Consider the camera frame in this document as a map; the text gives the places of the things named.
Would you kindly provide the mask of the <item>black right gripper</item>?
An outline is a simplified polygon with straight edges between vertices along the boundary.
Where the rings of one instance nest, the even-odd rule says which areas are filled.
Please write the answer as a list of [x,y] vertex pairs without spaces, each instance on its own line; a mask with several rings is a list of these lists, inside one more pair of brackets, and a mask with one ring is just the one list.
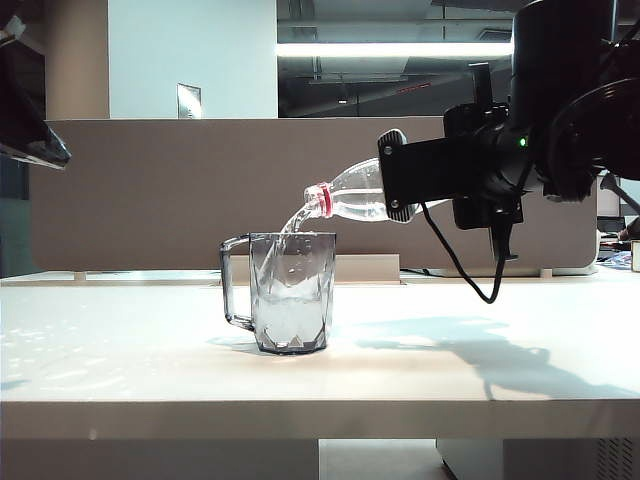
[[501,220],[523,221],[517,179],[502,162],[499,138],[508,105],[467,103],[445,112],[443,138],[409,143],[392,129],[378,139],[387,216],[409,222],[421,203],[450,200],[462,230],[492,228]]

